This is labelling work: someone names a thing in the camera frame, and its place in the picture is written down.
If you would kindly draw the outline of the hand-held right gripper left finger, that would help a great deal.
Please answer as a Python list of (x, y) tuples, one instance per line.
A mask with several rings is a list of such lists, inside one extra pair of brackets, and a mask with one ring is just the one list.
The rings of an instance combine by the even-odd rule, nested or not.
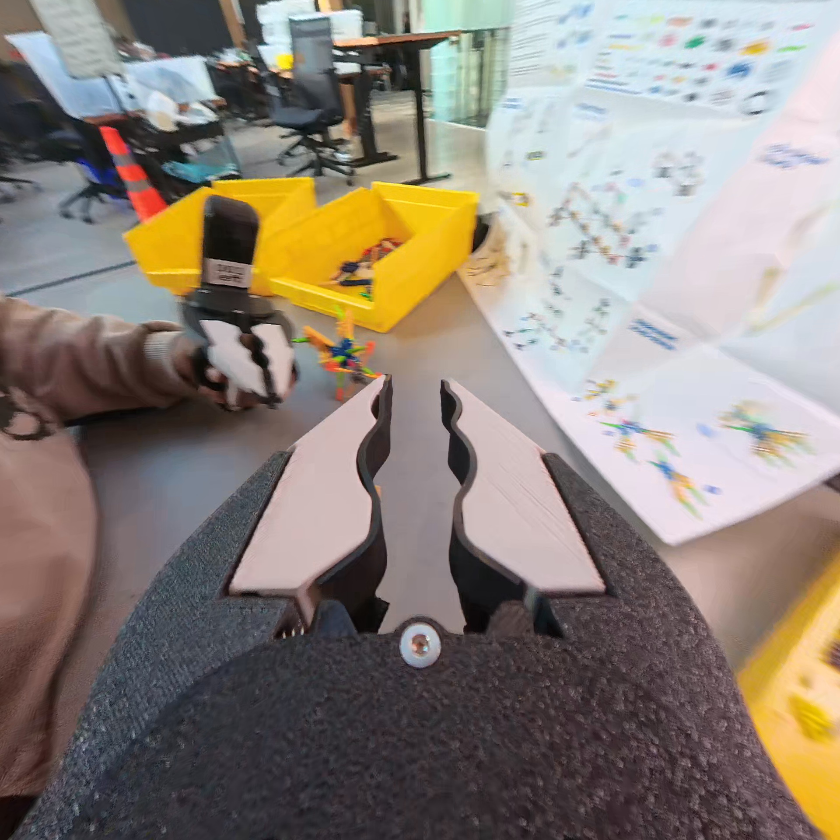
[(321, 602), (374, 613), (386, 569), (375, 477), (391, 451), (392, 377), (365, 386), (292, 446), (229, 582), (231, 595), (293, 601), (309, 627)]

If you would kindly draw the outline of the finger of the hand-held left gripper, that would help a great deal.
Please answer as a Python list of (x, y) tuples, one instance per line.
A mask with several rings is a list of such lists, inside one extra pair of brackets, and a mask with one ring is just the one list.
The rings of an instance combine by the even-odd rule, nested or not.
[(245, 345), (240, 328), (215, 319), (200, 319), (198, 326), (205, 339), (208, 365), (224, 378), (226, 392), (266, 401), (266, 369), (259, 363), (256, 351)]
[(296, 384), (296, 357), (288, 330), (280, 322), (253, 327), (253, 359), (262, 374), (264, 403), (282, 403)]

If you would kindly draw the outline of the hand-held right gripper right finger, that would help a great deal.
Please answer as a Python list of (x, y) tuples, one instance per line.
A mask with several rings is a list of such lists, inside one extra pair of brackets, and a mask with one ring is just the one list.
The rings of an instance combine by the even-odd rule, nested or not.
[(606, 582), (549, 453), (456, 381), (441, 381), (441, 415), (458, 481), (448, 562), (465, 633), (488, 633), (513, 605), (526, 632), (560, 634), (551, 601), (603, 596)]

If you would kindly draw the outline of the colourful toy construction model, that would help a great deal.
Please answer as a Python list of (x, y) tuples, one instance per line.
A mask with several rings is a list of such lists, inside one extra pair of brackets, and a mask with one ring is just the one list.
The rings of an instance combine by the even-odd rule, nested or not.
[(373, 371), (370, 367), (375, 342), (356, 342), (352, 314), (345, 309), (336, 308), (334, 339), (305, 326), (302, 335), (291, 341), (308, 345), (317, 351), (318, 365), (334, 377), (334, 399), (338, 403), (350, 396), (354, 387), (364, 387), (383, 377), (383, 373)]

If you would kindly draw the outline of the grey desk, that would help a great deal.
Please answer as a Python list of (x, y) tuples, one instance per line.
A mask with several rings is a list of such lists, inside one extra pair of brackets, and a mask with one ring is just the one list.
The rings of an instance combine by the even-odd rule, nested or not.
[[(561, 455), (614, 505), (691, 594), (734, 669), (838, 548), (838, 494), (825, 486), (676, 548), (657, 541), (556, 427), (456, 277), (375, 341), (374, 367), (394, 383), (392, 451), (377, 477), (388, 551), (379, 589), (390, 605), (385, 632), (415, 614), (452, 633), (464, 625), (448, 570), (458, 485), (446, 464), (441, 379), (456, 380)], [(332, 378), (310, 352), (298, 359), (300, 381), (276, 411), (224, 413), (189, 402), (80, 430), (101, 511), (100, 561), (91, 614), (60, 684), (58, 754), (117, 632), (165, 562), (270, 455), (336, 407)]]

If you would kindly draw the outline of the wooden standing desk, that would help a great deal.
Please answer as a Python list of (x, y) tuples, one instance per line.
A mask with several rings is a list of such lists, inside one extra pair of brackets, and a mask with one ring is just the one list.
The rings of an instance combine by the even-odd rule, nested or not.
[[(348, 57), (353, 63), (363, 63), (364, 58), (370, 58), (375, 51), (382, 47), (399, 47), (407, 54), (419, 57), (423, 51), (432, 49), (446, 41), (457, 39), (464, 31), (462, 29), (422, 32), (404, 35), (379, 35), (365, 36), (340, 40), (333, 43), (333, 49), (342, 57)], [(424, 88), (420, 69), (416, 69), (412, 90), (415, 99), (416, 115), (416, 150), (419, 176), (403, 184), (408, 186), (425, 186), (428, 184), (442, 182), (451, 177), (449, 173), (430, 175), (427, 172), (427, 137), (426, 137), (426, 114), (424, 107)]]

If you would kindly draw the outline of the person's left hand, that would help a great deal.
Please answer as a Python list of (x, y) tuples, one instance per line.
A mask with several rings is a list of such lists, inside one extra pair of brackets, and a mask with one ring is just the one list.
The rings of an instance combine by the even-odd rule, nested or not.
[(204, 349), (185, 332), (176, 333), (170, 356), (177, 374), (198, 395), (223, 411), (236, 413), (261, 405), (259, 395), (243, 390), (210, 365)]

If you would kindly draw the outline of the yellow storage bin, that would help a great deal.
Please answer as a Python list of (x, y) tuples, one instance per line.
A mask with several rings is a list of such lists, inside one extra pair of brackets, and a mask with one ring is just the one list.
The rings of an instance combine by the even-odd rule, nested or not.
[(200, 282), (204, 205), (225, 196), (250, 205), (259, 218), (254, 289), (270, 295), (269, 251), (280, 233), (313, 213), (316, 183), (311, 177), (223, 180), (202, 186), (123, 235), (134, 260), (151, 285), (183, 297)]
[[(480, 195), (374, 182), (267, 234), (255, 267), (267, 288), (293, 305), (387, 333), (469, 257)], [(396, 243), (370, 267), (369, 290), (342, 287), (341, 265), (385, 240)]]
[(780, 777), (825, 838), (839, 838), (839, 559), (751, 659), (738, 683)]

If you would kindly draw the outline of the orange traffic cone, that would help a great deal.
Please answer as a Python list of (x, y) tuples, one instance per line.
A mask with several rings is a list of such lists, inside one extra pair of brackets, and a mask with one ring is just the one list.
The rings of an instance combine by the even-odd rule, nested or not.
[(119, 131), (106, 125), (100, 126), (99, 131), (140, 223), (147, 223), (162, 213), (167, 204), (134, 159)]

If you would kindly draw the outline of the pile of toy building pieces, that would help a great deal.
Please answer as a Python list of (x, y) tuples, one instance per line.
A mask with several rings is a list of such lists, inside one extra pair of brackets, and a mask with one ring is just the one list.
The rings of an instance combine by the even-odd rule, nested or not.
[(402, 245), (400, 239), (381, 239), (357, 259), (345, 260), (340, 264), (327, 281), (327, 286), (349, 290), (366, 301), (372, 301), (375, 267)]

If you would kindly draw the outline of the whiteboard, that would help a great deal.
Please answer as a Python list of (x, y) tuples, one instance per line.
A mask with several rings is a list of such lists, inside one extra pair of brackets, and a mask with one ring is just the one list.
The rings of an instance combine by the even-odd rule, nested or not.
[(74, 79), (122, 77), (123, 63), (93, 1), (30, 1)]

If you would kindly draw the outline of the printed instruction sheet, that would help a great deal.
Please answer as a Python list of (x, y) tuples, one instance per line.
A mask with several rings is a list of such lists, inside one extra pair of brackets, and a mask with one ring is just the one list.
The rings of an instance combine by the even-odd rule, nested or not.
[(516, 2), (469, 293), (664, 542), (838, 475), (838, 2)]

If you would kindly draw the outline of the person's brown hoodie torso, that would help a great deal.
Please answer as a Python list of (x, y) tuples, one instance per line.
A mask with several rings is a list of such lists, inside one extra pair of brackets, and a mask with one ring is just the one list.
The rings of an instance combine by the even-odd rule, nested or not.
[(2, 388), (1, 794), (39, 793), (56, 681), (84, 612), (97, 509), (76, 443), (18, 388)]

